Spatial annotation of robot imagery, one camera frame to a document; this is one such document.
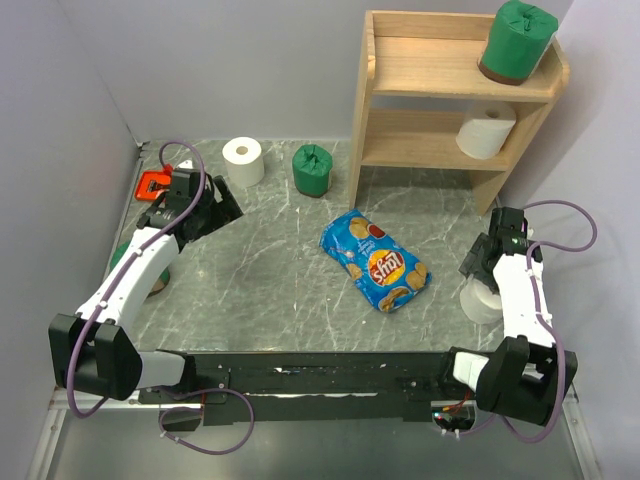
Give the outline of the white paper towel roll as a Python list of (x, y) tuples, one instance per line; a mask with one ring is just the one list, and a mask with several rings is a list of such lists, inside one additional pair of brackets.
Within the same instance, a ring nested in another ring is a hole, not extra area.
[(493, 324), (502, 319), (501, 297), (489, 287), (470, 276), (459, 294), (464, 314), (479, 325)]
[(475, 101), (463, 119), (456, 144), (473, 159), (490, 159), (501, 150), (516, 119), (515, 111), (505, 102)]
[(252, 187), (264, 178), (262, 148), (257, 140), (236, 137), (224, 145), (222, 155), (228, 176), (238, 187)]

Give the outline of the green paper towel roll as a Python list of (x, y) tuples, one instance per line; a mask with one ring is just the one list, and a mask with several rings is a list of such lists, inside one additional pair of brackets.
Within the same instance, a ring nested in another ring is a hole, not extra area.
[(521, 85), (537, 68), (559, 27), (549, 12), (522, 1), (507, 1), (497, 11), (478, 61), (492, 81)]

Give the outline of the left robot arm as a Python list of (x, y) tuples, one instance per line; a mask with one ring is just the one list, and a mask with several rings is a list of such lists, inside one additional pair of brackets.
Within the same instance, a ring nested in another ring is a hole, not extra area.
[(174, 401), (190, 400), (198, 377), (185, 355), (140, 351), (129, 331), (184, 247), (242, 214), (222, 176), (174, 170), (168, 190), (139, 217), (125, 253), (96, 293), (75, 314), (52, 320), (48, 335), (57, 385), (114, 400), (162, 386)]

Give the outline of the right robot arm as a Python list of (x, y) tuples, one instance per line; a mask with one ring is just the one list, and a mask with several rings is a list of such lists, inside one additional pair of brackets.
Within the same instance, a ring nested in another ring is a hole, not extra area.
[(491, 353), (451, 348), (437, 386), (452, 399), (472, 393), (484, 411), (549, 426), (578, 362), (551, 332), (542, 252), (527, 226), (523, 211), (494, 209), (460, 265), (463, 312), (478, 324), (502, 321), (504, 338)]

